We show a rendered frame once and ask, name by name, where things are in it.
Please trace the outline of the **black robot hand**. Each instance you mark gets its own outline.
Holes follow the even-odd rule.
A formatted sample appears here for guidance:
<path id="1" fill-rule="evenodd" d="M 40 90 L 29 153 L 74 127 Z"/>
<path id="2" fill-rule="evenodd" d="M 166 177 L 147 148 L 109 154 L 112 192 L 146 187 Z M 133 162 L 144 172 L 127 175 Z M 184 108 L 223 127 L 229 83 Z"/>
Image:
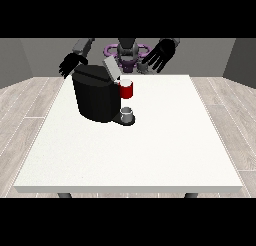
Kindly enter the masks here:
<path id="1" fill-rule="evenodd" d="M 70 53 L 64 58 L 62 63 L 59 65 L 59 73 L 64 78 L 66 78 L 78 66 L 79 63 L 87 65 L 88 60 L 82 55 Z"/>
<path id="2" fill-rule="evenodd" d="M 142 60 L 152 66 L 152 69 L 160 73 L 168 61 L 174 56 L 176 45 L 172 39 L 162 39 L 155 48 Z"/>

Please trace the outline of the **black coffee machine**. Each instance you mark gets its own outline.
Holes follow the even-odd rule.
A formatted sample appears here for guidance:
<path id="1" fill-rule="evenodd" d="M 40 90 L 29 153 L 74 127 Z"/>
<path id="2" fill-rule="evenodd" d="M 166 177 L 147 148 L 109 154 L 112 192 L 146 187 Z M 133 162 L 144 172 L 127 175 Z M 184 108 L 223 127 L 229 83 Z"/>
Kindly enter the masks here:
<path id="1" fill-rule="evenodd" d="M 78 65 L 72 81 L 79 112 L 85 118 L 101 123 L 116 122 L 123 126 L 135 123 L 121 121 L 121 98 L 118 79 L 112 81 L 106 68 L 98 65 Z"/>

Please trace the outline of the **pale grey machine lid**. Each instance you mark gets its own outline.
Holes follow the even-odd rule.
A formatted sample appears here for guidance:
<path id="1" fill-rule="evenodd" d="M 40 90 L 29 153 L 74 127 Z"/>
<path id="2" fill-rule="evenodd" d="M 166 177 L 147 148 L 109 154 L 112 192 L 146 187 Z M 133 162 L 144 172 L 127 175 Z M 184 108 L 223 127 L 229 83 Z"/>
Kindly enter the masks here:
<path id="1" fill-rule="evenodd" d="M 103 65 L 112 81 L 116 81 L 121 76 L 121 70 L 119 69 L 116 60 L 113 56 L 109 56 L 103 60 Z"/>

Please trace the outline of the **red pod holder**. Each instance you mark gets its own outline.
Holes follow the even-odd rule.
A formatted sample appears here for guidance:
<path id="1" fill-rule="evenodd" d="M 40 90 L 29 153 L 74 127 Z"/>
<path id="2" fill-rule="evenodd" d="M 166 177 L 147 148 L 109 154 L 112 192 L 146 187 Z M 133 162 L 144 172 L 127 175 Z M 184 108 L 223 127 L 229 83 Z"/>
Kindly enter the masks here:
<path id="1" fill-rule="evenodd" d="M 122 79 L 119 82 L 120 97 L 129 99 L 133 96 L 133 82 L 130 79 Z"/>

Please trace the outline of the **small grey cup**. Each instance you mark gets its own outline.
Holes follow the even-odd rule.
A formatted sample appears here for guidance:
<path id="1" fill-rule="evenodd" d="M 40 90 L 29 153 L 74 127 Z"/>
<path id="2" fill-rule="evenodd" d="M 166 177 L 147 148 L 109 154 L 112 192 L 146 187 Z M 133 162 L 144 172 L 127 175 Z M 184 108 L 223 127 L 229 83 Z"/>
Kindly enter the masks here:
<path id="1" fill-rule="evenodd" d="M 133 111 L 130 107 L 123 107 L 120 110 L 121 121 L 124 123 L 129 123 L 133 119 Z"/>

